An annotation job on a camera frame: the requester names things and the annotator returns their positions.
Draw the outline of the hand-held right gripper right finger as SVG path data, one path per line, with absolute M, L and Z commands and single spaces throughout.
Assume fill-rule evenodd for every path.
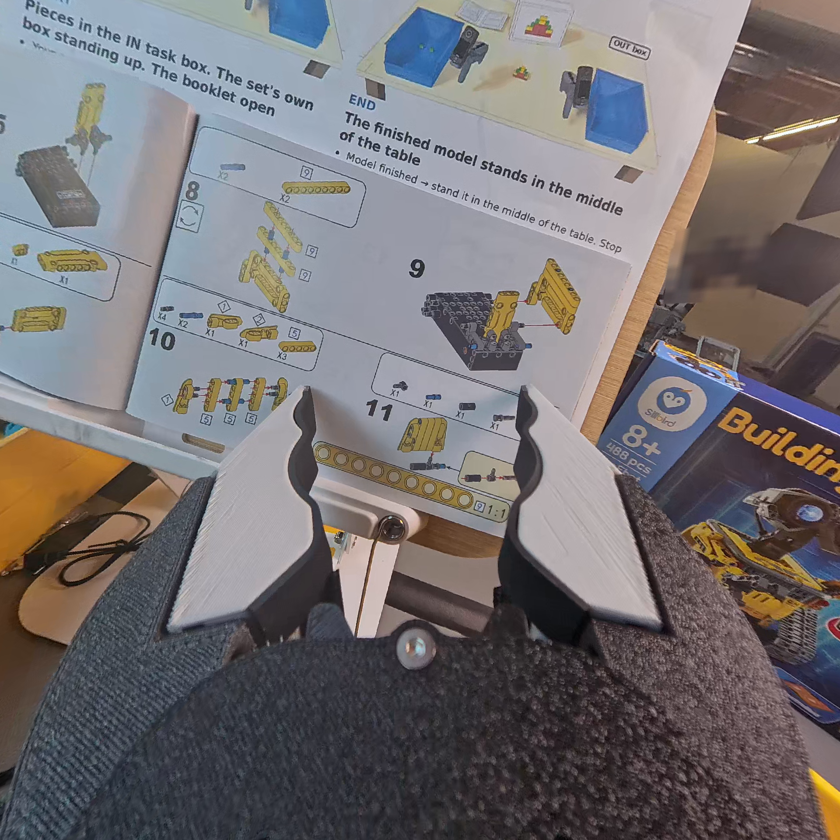
M 523 386 L 519 486 L 498 559 L 503 599 L 538 637 L 578 644 L 592 620 L 661 633 L 618 472 L 534 386 Z

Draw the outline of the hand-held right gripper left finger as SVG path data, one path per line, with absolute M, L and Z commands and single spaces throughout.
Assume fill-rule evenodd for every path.
M 276 643 L 325 600 L 333 562 L 320 509 L 312 392 L 302 386 L 220 465 L 167 630 L 244 620 Z

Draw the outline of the lego instruction booklet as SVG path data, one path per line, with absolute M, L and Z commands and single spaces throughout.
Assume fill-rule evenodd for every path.
M 621 261 L 117 72 L 2 48 L 2 373 L 232 449 L 301 385 L 329 480 L 492 534 L 521 385 L 572 417 Z

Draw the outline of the robot kit box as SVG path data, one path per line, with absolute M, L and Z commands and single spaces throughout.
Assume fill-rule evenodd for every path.
M 838 738 L 838 415 L 663 341 L 598 449 L 731 594 L 792 705 Z

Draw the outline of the instruction booklet on stand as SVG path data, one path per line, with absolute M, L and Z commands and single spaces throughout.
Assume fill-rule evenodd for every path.
M 18 607 L 18 619 L 25 630 L 60 644 L 69 645 L 99 597 L 133 554 L 118 560 L 91 581 L 65 586 L 59 581 L 69 562 L 56 563 L 27 588 Z

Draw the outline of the printed task sheet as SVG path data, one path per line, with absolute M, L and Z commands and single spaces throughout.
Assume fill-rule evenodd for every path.
M 652 249 L 749 2 L 2 2 L 2 36 L 620 256 Z

